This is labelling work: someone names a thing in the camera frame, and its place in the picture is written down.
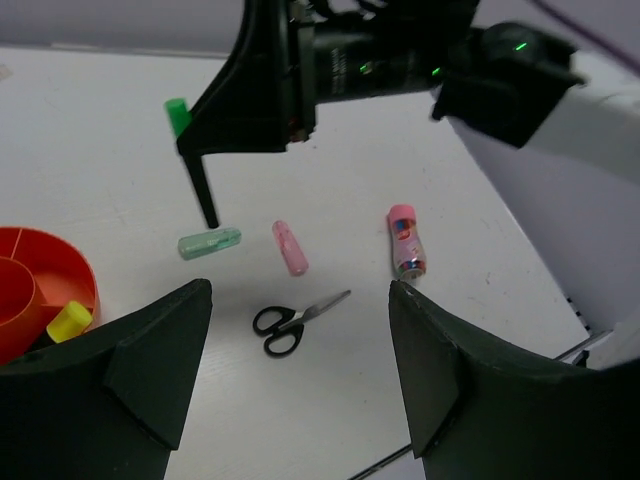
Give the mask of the black handled scissors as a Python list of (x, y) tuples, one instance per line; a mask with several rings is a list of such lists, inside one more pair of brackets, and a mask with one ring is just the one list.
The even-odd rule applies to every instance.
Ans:
[(302, 310), (272, 305), (260, 310), (252, 321), (254, 333), (263, 338), (263, 350), (270, 358), (284, 358), (299, 346), (305, 324), (326, 313), (351, 295), (345, 290)]

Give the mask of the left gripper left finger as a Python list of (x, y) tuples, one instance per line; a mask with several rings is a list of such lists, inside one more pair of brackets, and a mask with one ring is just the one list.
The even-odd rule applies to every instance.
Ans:
[(181, 441), (211, 313), (211, 283), (195, 279), (2, 366), (2, 478), (163, 478)]

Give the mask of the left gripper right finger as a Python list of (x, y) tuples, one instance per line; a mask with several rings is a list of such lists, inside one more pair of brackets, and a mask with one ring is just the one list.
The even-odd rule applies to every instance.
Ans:
[(515, 346), (411, 285), (389, 322), (414, 455), (430, 479), (635, 479), (639, 364), (591, 370)]

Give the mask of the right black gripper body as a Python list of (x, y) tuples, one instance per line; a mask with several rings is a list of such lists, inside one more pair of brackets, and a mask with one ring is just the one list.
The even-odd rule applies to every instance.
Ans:
[(473, 23), (474, 1), (248, 1), (233, 50), (191, 109), (198, 154), (282, 152), (314, 132), (316, 109), (435, 90), (452, 117), (525, 145), (584, 84), (572, 44), (529, 25)]

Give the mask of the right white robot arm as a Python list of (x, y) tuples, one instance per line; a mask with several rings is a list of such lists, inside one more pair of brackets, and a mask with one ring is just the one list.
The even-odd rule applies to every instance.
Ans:
[(639, 5), (538, 1), (563, 27), (480, 27), (474, 1), (248, 1), (226, 63), (168, 110), (202, 214), (203, 157), (283, 152), (322, 103), (432, 91), (553, 275), (604, 368), (639, 356)]

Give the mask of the yellow highlighter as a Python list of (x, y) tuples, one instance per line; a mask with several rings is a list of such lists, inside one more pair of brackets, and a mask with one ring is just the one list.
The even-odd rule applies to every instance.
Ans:
[(81, 303), (70, 301), (48, 323), (45, 333), (59, 344), (81, 335), (92, 323), (92, 313)]

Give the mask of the green highlighter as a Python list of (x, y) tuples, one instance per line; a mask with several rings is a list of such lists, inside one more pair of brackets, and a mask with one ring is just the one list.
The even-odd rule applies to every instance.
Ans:
[(164, 110), (171, 125), (177, 152), (186, 168), (204, 221), (209, 229), (217, 229), (220, 226), (220, 220), (203, 159), (188, 142), (193, 116), (187, 107), (186, 100), (183, 98), (169, 99), (164, 102)]

